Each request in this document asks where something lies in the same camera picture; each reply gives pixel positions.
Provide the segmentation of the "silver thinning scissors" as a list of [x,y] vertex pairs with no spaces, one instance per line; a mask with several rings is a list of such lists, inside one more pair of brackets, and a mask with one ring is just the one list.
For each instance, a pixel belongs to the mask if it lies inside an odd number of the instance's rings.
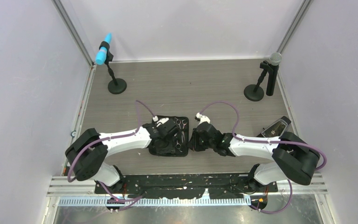
[[185,132],[181,131],[180,133],[175,134],[175,150],[176,154],[180,156],[186,155],[186,136]]

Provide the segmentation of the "black zip tool case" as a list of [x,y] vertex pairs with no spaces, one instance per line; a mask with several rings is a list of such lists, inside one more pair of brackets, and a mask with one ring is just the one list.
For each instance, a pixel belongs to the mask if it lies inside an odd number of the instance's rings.
[[151,132],[149,153],[155,156],[184,157],[188,154],[189,119],[156,115],[152,123],[143,125]]

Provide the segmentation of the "silver hair scissors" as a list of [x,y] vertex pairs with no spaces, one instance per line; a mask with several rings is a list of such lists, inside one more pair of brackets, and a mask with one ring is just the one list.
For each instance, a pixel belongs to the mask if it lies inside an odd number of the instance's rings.
[[184,130],[186,125],[188,124],[188,121],[186,119],[174,118],[174,121],[178,125],[178,127],[182,130]]

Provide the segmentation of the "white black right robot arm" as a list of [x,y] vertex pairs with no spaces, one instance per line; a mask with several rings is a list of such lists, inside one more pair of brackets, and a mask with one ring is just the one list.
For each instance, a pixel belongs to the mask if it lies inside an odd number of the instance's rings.
[[315,149],[291,132],[272,138],[250,137],[221,133],[208,122],[193,129],[188,147],[196,152],[213,149],[221,156],[253,156],[268,159],[267,164],[255,164],[246,178],[252,191],[260,191],[266,185],[290,180],[300,185],[310,185],[321,157]]

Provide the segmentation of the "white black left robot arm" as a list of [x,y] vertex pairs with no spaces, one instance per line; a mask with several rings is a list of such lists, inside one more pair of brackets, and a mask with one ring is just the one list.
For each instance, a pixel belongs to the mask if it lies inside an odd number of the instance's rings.
[[119,193],[124,189],[124,180],[118,168],[105,163],[107,157],[132,149],[165,146],[178,135],[179,127],[172,119],[158,117],[152,123],[118,133],[98,133],[89,128],[65,151],[70,164],[68,182],[92,179]]

